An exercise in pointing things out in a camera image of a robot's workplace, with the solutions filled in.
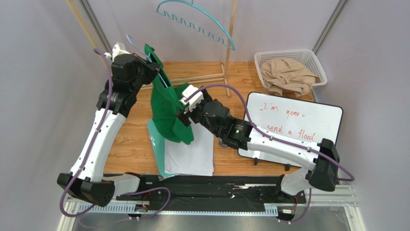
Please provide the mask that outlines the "green t shirt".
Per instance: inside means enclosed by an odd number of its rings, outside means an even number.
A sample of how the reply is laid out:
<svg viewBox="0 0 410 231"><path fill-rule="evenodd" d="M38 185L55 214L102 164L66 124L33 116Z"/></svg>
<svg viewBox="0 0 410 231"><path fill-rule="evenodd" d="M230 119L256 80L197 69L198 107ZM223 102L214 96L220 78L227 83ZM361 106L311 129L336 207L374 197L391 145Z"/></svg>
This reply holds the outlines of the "green t shirt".
<svg viewBox="0 0 410 231"><path fill-rule="evenodd" d="M152 121L165 139L176 143L191 144L194 141L192 127L186 127L176 116L176 112L183 109L183 104L179 100L189 84L184 83L178 87L173 87L164 71L164 64L155 54L154 48L145 44L144 51L151 58L151 62L161 65L159 76L153 81Z"/></svg>

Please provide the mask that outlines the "beige t shirt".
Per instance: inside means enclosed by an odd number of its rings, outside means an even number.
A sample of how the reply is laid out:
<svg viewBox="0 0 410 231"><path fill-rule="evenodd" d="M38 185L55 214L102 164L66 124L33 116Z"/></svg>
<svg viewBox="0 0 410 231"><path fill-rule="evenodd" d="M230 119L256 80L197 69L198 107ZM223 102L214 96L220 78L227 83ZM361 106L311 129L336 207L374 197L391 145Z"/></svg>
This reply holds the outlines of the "beige t shirt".
<svg viewBox="0 0 410 231"><path fill-rule="evenodd" d="M268 60L260 66L260 73L267 90L278 96L294 93L300 97L311 93L314 84L321 83L320 76L291 58Z"/></svg>

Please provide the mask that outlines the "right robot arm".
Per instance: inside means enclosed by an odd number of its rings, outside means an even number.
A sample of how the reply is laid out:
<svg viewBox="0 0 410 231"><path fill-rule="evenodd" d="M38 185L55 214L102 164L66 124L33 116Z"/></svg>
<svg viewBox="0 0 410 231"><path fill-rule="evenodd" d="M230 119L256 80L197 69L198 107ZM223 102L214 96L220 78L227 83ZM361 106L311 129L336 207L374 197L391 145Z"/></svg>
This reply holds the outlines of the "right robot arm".
<svg viewBox="0 0 410 231"><path fill-rule="evenodd" d="M332 140L322 139L316 143L281 137L256 127L249 120L233 117L230 110L217 100L202 101L193 109L178 110L176 117L185 126L191 123L202 125L230 148L258 151L300 165L299 170L280 176L276 186L278 193L296 195L309 188L333 192L336 188L341 167Z"/></svg>

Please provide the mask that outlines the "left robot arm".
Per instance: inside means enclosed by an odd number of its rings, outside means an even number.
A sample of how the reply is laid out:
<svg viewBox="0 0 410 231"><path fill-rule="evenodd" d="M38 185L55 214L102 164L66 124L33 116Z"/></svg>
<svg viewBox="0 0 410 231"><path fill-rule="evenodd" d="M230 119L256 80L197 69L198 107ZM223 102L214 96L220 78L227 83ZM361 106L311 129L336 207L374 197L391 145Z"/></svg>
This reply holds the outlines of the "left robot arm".
<svg viewBox="0 0 410 231"><path fill-rule="evenodd" d="M137 93L143 85L152 83L160 67L132 54L114 58L85 146L70 171L57 178L57 184L67 189L70 196L104 207L114 197L137 191L138 174L104 177L103 170L114 139L136 103Z"/></svg>

